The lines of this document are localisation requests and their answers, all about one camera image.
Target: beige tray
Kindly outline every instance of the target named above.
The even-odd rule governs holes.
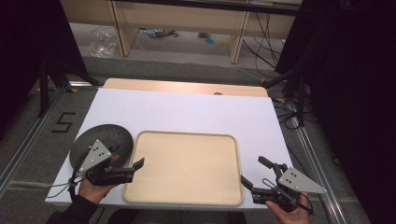
[[[230,135],[142,132],[130,164],[143,157],[145,165],[124,187],[129,202],[242,202],[238,153]]]

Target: sleeve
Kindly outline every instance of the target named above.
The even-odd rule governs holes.
[[[70,206],[64,212],[53,213],[47,224],[79,224],[89,223],[92,215],[95,213],[98,205],[91,203],[85,198],[77,195],[76,199],[70,204]]]

